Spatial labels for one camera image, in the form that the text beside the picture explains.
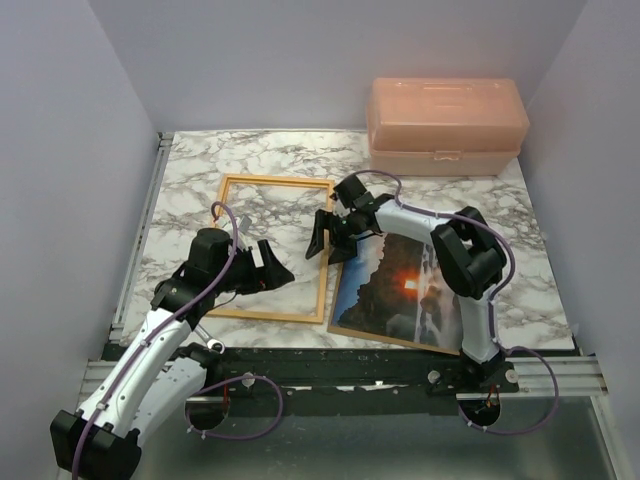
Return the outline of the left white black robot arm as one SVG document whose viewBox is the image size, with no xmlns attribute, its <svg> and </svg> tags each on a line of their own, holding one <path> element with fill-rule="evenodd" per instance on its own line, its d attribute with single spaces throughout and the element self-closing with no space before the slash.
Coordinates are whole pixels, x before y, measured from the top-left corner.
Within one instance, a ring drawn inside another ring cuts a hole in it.
<svg viewBox="0 0 640 480">
<path fill-rule="evenodd" d="M 142 446 L 191 394 L 214 393 L 222 380 L 215 365 L 223 349 L 204 347 L 195 356 L 177 349 L 209 313 L 222 293 L 250 295 L 293 282 L 268 241 L 258 249 L 262 263 L 237 236 L 204 228 L 189 255 L 155 289 L 142 327 L 96 391 L 76 412 L 60 411 L 50 433 L 58 466 L 75 479 L 129 479 Z"/>
</svg>

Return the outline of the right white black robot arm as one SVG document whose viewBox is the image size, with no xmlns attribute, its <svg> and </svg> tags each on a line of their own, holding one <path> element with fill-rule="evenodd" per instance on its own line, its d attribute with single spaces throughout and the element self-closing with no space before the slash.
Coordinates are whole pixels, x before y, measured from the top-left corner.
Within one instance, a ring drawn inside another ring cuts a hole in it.
<svg viewBox="0 0 640 480">
<path fill-rule="evenodd" d="M 461 382 L 474 392 L 493 384 L 497 373 L 492 361 L 500 349 L 494 340 L 492 301 L 507 255 L 501 237 L 479 210 L 427 211 L 402 202 L 397 193 L 375 196 L 356 173 L 336 185 L 331 198 L 340 210 L 315 212 L 305 258 L 329 244 L 329 262 L 343 263 L 357 256 L 357 243 L 366 233 L 396 234 L 432 247 L 442 278 L 459 298 L 461 353 L 470 360 L 460 367 Z"/>
</svg>

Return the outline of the brown cardboard backing board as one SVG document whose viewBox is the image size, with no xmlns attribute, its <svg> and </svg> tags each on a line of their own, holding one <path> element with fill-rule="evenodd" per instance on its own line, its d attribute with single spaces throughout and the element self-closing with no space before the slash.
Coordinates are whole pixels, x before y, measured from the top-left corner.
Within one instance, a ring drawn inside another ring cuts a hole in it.
<svg viewBox="0 0 640 480">
<path fill-rule="evenodd" d="M 342 268 L 328 331 L 456 355 L 462 342 L 458 298 L 430 271 L 382 261 L 370 272 Z"/>
</svg>

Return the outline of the sunset landscape photo print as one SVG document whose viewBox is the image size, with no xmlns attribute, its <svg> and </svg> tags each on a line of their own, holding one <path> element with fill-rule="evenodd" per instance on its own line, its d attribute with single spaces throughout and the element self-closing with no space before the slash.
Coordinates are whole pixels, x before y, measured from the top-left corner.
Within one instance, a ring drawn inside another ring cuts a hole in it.
<svg viewBox="0 0 640 480">
<path fill-rule="evenodd" d="M 397 234 L 365 238 L 342 264 L 328 331 L 451 355 L 463 337 L 435 251 Z"/>
</svg>

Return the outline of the orange wooden picture frame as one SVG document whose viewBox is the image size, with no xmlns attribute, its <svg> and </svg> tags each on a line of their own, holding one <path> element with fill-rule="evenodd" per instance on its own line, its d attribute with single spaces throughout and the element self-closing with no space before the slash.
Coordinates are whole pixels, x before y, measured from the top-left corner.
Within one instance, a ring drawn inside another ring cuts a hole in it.
<svg viewBox="0 0 640 480">
<path fill-rule="evenodd" d="M 274 291 L 238 296 L 211 312 L 217 317 L 320 324 L 328 287 L 329 250 L 305 258 L 315 212 L 331 210 L 334 182 L 303 177 L 226 174 L 217 199 L 239 220 L 252 220 L 247 234 L 254 260 L 261 263 L 257 242 L 269 241 L 277 259 L 295 280 Z"/>
</svg>

